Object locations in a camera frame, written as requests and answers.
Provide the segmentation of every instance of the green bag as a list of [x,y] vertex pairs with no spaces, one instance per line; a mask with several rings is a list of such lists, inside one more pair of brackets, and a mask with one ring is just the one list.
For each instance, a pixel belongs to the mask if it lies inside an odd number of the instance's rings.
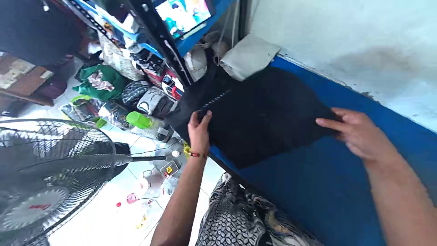
[[[88,82],[88,77],[100,70],[103,74],[102,80],[108,81],[114,86],[114,90],[97,90],[94,88],[90,82]],[[107,65],[96,65],[94,67],[89,67],[82,69],[80,71],[80,80],[82,84],[75,86],[72,89],[79,92],[81,95],[88,95],[97,98],[101,101],[108,101],[110,99],[117,99],[120,97],[121,92],[128,83],[128,79],[119,74],[114,68]]]

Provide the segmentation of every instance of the tiled floor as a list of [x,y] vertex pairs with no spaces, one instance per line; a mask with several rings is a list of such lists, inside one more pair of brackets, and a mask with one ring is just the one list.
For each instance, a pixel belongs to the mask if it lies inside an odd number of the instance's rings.
[[[74,78],[69,79],[66,92],[55,100],[54,107],[31,105],[22,113],[21,118],[63,119],[59,107],[78,95],[76,91],[71,89],[72,86],[78,84],[79,82]],[[104,126],[102,131],[113,141],[129,144],[133,154],[153,151],[162,146],[162,143],[155,143],[148,138],[126,133],[111,125]],[[137,156],[150,155],[153,155],[153,153],[148,152]],[[161,196],[151,203],[148,211],[153,211],[153,213],[148,215],[146,224],[141,228],[135,226],[141,222],[146,210],[144,205],[140,202],[127,204],[123,201],[126,201],[127,195],[132,193],[138,186],[137,179],[142,176],[142,172],[152,168],[151,162],[130,163],[122,173],[108,182],[80,213],[50,235],[51,245],[149,246],[153,232],[170,196]],[[191,246],[197,241],[200,222],[208,208],[209,195],[222,173],[224,173],[224,170],[208,158],[191,233]],[[122,202],[120,207],[116,206],[118,202]]]

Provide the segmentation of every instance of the fan pole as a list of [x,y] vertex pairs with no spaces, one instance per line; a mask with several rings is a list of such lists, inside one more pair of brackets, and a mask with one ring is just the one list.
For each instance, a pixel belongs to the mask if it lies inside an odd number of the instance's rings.
[[137,156],[132,157],[131,162],[144,162],[144,161],[156,161],[156,160],[165,160],[165,156]]

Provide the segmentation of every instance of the television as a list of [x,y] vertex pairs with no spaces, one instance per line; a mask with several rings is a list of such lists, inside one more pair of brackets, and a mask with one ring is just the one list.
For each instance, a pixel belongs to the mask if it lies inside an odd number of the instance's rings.
[[154,5],[175,39],[183,38],[215,14],[210,0],[156,0]]

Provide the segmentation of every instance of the green plastic container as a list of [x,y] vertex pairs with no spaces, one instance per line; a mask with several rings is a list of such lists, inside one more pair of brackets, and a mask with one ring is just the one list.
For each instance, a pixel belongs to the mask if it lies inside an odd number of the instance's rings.
[[145,129],[152,125],[152,121],[138,112],[130,112],[126,117],[126,121],[139,129]]

